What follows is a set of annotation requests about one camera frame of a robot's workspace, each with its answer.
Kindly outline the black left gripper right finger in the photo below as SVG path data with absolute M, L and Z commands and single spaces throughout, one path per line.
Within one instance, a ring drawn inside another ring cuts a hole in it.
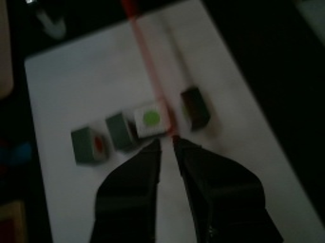
M 196 243 L 283 243 L 258 177 L 235 161 L 175 136 Z

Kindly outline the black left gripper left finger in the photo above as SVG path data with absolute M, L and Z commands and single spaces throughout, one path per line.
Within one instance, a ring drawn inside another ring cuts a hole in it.
M 160 141 L 152 140 L 108 174 L 96 192 L 89 243 L 155 243 L 160 165 Z

